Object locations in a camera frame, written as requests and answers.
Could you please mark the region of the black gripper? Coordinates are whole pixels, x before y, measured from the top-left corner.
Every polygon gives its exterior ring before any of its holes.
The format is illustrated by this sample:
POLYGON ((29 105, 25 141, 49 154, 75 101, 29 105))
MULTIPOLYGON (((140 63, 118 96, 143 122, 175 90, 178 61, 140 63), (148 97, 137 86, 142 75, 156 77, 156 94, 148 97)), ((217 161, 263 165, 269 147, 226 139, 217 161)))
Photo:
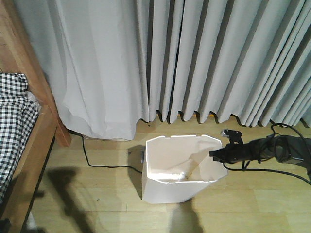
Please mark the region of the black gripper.
POLYGON ((224 148, 209 152, 213 161, 234 164, 241 161, 260 160, 260 154, 254 146, 247 144, 227 144, 224 148))

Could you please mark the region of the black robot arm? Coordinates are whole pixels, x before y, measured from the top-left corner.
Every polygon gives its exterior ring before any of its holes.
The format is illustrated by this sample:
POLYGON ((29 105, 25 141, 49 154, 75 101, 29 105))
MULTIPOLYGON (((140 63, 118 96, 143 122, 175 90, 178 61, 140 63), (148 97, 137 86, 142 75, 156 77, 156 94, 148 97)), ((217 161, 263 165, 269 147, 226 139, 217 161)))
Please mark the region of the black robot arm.
POLYGON ((261 138, 245 144, 227 144, 209 153, 214 161, 234 164, 241 161, 261 161, 275 158, 279 163, 310 164, 311 140, 281 135, 261 138))

